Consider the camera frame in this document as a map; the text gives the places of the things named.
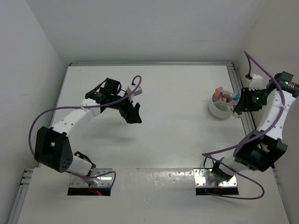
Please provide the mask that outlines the red ballpoint pen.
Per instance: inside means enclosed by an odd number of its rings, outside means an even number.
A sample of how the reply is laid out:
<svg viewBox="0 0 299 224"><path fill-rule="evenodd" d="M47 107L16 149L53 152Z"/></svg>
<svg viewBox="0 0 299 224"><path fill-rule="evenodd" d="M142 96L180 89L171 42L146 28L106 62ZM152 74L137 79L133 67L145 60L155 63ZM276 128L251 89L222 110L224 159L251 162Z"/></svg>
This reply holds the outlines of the red ballpoint pen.
<svg viewBox="0 0 299 224"><path fill-rule="evenodd" d="M224 103L230 103L233 100L229 94L223 94L221 99Z"/></svg>

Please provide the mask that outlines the orange highlighter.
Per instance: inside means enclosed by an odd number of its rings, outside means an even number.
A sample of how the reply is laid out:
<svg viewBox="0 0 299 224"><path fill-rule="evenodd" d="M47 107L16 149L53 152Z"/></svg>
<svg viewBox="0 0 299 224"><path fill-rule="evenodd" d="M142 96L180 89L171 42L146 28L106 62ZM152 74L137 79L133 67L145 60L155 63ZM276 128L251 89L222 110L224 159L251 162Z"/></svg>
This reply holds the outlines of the orange highlighter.
<svg viewBox="0 0 299 224"><path fill-rule="evenodd" d="M215 89L214 96L216 98L219 98L221 96L221 88L220 87L218 87L218 88Z"/></svg>

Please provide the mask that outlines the pink mini stapler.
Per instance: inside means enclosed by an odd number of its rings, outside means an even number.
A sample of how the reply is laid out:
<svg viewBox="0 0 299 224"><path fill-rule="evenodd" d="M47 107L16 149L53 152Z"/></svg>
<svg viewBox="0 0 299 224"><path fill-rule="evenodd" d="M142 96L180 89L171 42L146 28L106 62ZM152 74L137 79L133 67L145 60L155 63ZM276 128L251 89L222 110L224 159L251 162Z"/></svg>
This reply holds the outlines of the pink mini stapler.
<svg viewBox="0 0 299 224"><path fill-rule="evenodd" d="M234 117L235 119L238 119L242 116L242 112L235 112L235 105L231 105L231 107L229 108L229 111L230 111L232 117Z"/></svg>

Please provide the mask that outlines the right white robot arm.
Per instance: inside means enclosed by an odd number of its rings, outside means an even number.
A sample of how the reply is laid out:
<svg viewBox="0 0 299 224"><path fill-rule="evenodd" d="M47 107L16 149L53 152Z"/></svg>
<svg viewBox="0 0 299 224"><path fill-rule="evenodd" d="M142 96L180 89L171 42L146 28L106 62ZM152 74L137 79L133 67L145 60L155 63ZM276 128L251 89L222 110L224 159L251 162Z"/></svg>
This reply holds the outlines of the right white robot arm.
<svg viewBox="0 0 299 224"><path fill-rule="evenodd" d="M239 142L232 156L215 162L211 173L216 182L227 182L243 170L264 172L287 150L282 142L282 130L288 111L299 95L298 84L292 82L293 75L285 71L278 73L264 89L260 88L263 82L260 75L246 78L249 86L242 88L232 112L240 115L264 108L264 114L258 128Z"/></svg>

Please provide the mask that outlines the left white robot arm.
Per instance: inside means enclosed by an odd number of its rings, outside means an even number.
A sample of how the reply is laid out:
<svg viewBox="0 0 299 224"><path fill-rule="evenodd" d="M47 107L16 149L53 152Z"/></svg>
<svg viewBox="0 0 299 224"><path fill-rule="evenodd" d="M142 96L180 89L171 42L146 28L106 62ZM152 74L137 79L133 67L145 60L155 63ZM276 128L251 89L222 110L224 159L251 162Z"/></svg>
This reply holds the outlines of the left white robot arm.
<svg viewBox="0 0 299 224"><path fill-rule="evenodd" d="M78 129L83 128L107 108L117 110L128 124L142 123L139 115L140 104L133 102L133 97L142 93L140 85L140 82L132 82L121 96L121 83L106 78L86 93L78 106L61 106L42 112L41 115L56 110L71 110L59 122L50 127L39 128L35 145L29 143L35 161L59 173L66 172L86 180L95 178L92 175L95 164L84 154L73 153L71 140Z"/></svg>

